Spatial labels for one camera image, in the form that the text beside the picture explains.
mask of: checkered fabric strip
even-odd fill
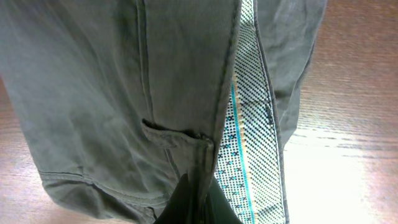
[[[272,100],[253,15],[252,1],[244,0],[215,176],[243,223],[285,223]]]

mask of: wood grain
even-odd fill
[[[398,1],[331,0],[285,147],[292,223],[398,223]],[[0,223],[122,223],[45,194],[0,83]]]

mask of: gray fabric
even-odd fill
[[[153,223],[188,173],[200,210],[224,128],[240,4],[0,1],[0,74],[54,202]],[[324,5],[258,2],[284,143]]]

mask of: garment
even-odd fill
[[[325,0],[1,1],[0,73],[44,189],[96,218],[172,222],[169,212],[186,204],[178,222],[219,223],[220,212],[234,222],[288,223],[282,149],[324,7]],[[243,94],[247,74],[259,79],[245,88],[260,91]],[[245,108],[257,95],[264,109]],[[227,113],[238,110],[229,139]],[[263,171],[277,170],[270,186],[280,202],[251,205],[240,217],[219,155],[226,141],[256,136],[245,129],[257,127],[250,110],[264,113],[270,153],[257,162],[272,157]]]

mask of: wooden surface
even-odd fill
[[[330,0],[285,147],[292,223],[398,223],[397,134],[398,1]],[[51,202],[2,85],[0,223],[118,223]]]

